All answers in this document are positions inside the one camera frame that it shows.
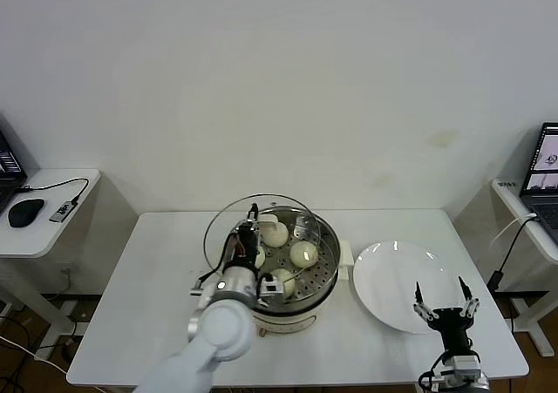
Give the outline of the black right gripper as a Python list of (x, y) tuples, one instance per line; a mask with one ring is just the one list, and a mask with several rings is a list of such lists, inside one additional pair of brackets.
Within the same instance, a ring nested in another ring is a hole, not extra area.
[(429, 328), (440, 333), (444, 346), (443, 357), (473, 355), (466, 332), (473, 326), (473, 318), (478, 311), (480, 300), (473, 296), (470, 287), (461, 276), (458, 277), (458, 281), (465, 300), (458, 308), (432, 310), (424, 303), (419, 283), (416, 282), (415, 286), (413, 310), (423, 321), (427, 322)]

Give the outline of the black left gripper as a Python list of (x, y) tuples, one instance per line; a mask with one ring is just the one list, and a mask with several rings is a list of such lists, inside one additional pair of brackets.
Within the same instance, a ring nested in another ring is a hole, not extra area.
[(234, 251), (228, 264), (238, 267), (254, 267), (258, 255), (259, 235), (256, 232), (259, 216), (259, 207), (252, 203), (247, 214), (249, 229), (235, 232)]

